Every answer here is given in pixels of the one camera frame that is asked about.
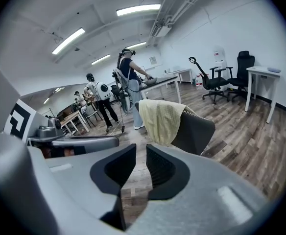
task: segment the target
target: white shoe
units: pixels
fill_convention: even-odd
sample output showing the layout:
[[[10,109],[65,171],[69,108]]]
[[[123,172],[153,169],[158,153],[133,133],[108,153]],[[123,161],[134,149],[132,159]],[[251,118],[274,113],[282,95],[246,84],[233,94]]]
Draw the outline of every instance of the white shoe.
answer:
[[[139,129],[142,128],[142,127],[144,127],[144,124],[143,124],[142,126],[139,126],[139,127],[134,126],[134,129],[135,129],[135,130],[139,130]]]

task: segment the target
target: black pants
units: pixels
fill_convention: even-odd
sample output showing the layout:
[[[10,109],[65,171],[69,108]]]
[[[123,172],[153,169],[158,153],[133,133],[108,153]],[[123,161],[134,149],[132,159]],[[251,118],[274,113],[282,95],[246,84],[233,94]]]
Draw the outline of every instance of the black pants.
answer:
[[[98,109],[102,113],[107,126],[112,126],[112,123],[110,122],[109,117],[107,116],[107,113],[105,111],[104,106],[109,111],[110,116],[113,118],[113,120],[118,121],[118,117],[117,117],[116,113],[114,112],[113,108],[110,106],[109,99],[100,100],[97,102],[98,102]]]

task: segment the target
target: wooden floor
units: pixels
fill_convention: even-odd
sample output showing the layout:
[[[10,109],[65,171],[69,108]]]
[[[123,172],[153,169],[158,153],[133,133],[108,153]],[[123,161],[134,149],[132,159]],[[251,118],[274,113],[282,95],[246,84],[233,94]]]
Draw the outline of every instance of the wooden floor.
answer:
[[[270,106],[261,100],[251,100],[248,112],[244,111],[245,99],[227,102],[220,98],[216,105],[209,97],[202,100],[206,90],[196,90],[191,84],[179,85],[182,103],[188,105],[199,116],[212,120],[216,131],[203,156],[212,158],[242,176],[259,188],[269,199],[277,197],[286,187],[286,112],[275,108],[270,124],[266,123]],[[165,100],[178,102],[176,89],[171,85],[162,87]],[[149,99],[161,99],[160,89],[147,94]],[[119,104],[113,105],[121,119]],[[96,122],[96,128],[84,135],[106,135],[104,121]],[[115,135],[120,145],[137,144],[137,163],[121,191],[126,223],[131,225],[147,203],[147,194],[152,189],[146,167],[146,144],[151,143],[145,128],[134,130],[132,114],[123,119],[125,132],[121,135],[121,124],[114,124],[108,135]]]

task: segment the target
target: navy blue shirt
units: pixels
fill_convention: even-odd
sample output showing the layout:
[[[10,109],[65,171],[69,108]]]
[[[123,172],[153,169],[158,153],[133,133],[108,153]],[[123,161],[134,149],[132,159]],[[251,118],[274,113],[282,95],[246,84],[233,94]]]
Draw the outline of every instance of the navy blue shirt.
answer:
[[[124,58],[121,63],[119,69],[121,70],[122,74],[125,76],[125,78],[128,78],[129,69],[129,80],[131,79],[137,79],[137,75],[134,72],[134,70],[129,66],[129,64],[132,62],[131,58]]]

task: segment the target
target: chair headrest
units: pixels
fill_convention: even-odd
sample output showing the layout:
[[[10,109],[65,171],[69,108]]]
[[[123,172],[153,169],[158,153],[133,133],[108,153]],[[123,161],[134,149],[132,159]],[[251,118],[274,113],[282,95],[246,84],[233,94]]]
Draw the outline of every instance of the chair headrest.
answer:
[[[239,52],[239,57],[249,57],[250,53],[248,50],[240,51]]]

